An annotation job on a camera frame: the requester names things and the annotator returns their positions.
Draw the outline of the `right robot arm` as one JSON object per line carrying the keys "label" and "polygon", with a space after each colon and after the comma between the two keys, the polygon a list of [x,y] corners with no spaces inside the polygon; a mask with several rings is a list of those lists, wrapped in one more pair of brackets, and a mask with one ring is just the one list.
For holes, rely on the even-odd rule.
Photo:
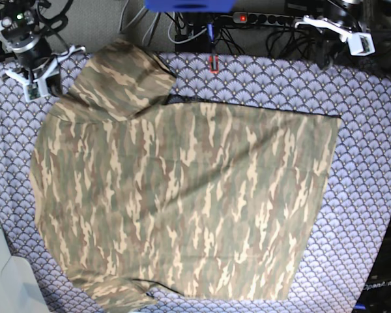
{"label": "right robot arm", "polygon": [[3,79],[18,82],[26,102],[61,95],[61,63],[85,52],[59,34],[68,25],[72,4],[67,1],[60,13],[47,18],[41,9],[50,8],[49,1],[0,1],[0,62],[10,57],[18,62]]}

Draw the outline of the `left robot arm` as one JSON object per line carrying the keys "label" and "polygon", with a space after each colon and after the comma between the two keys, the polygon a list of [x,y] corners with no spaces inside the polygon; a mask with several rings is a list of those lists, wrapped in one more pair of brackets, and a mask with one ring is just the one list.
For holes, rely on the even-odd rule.
{"label": "left robot arm", "polygon": [[369,31],[362,25],[362,1],[323,1],[323,13],[318,17],[304,15],[294,28],[314,27],[320,34],[328,33],[345,44],[355,57],[375,53],[375,44]]}

